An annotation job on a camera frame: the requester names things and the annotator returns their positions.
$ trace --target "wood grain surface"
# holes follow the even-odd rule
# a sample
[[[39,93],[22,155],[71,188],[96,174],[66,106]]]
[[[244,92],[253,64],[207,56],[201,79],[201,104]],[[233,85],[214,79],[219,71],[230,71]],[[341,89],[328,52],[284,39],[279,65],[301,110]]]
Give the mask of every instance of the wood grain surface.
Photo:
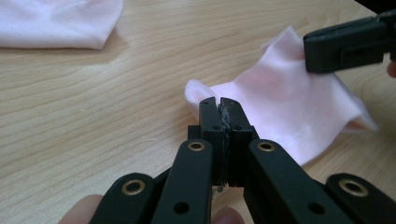
[[[303,36],[370,15],[351,0],[125,1],[103,50],[0,49],[0,223],[57,223],[122,175],[158,175],[197,123],[184,101],[189,79],[231,81],[288,26]],[[380,129],[341,133],[304,167],[315,179],[351,173],[396,199],[388,61],[338,73]],[[252,223],[241,192],[213,211],[228,204]]]

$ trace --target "pink cloth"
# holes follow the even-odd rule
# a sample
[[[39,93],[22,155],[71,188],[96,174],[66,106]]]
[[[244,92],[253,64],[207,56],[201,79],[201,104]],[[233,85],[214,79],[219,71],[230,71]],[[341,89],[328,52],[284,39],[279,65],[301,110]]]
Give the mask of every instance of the pink cloth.
[[[122,0],[1,0],[0,47],[102,49]]]
[[[288,28],[262,46],[263,55],[235,80],[207,87],[186,86],[186,100],[198,118],[201,100],[238,101],[260,138],[278,142],[299,163],[323,152],[340,131],[375,130],[362,101],[335,74],[309,74],[302,39]]]

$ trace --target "wooden table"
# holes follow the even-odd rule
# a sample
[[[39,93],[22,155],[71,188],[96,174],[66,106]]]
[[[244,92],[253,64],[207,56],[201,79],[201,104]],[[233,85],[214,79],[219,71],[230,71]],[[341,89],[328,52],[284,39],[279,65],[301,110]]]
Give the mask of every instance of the wooden table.
[[[212,86],[260,58],[288,26],[300,36],[374,15],[351,0],[125,1],[103,50],[0,49],[0,222],[56,223],[120,176],[169,167],[187,126],[189,79]],[[386,62],[338,73],[377,132],[341,133],[305,170],[351,173],[396,199],[396,80]],[[231,189],[215,201],[237,208]]]

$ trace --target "hand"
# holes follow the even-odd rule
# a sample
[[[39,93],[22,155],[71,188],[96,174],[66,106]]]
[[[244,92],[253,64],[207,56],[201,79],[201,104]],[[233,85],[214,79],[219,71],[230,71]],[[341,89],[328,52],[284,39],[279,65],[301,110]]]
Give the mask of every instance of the hand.
[[[396,62],[390,62],[387,71],[390,77],[396,77]]]
[[[93,217],[102,195],[90,195],[81,199],[64,215],[59,224],[88,224]],[[244,224],[244,219],[234,209],[225,207],[211,220],[212,224]]]

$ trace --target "black clip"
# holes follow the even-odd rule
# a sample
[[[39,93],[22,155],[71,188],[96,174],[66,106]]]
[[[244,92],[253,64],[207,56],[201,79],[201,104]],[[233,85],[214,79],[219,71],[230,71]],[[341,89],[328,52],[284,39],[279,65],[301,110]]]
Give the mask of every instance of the black clip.
[[[396,61],[396,9],[304,36],[305,66],[312,73],[382,63],[388,52]]]

